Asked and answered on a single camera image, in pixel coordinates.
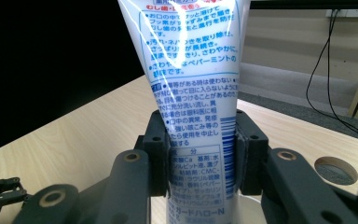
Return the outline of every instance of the light wood tabletop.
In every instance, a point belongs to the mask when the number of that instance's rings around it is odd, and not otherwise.
[[[79,191],[109,176],[118,153],[132,149],[144,134],[157,104],[145,76],[0,147],[0,179],[17,176],[28,193],[53,184]],[[267,135],[272,148],[301,153],[313,166],[318,158],[336,157],[358,174],[358,139],[238,101],[238,109]],[[358,180],[338,187],[357,194]],[[2,209],[0,224],[10,223],[21,204]],[[165,199],[152,199],[152,222],[165,223]]]

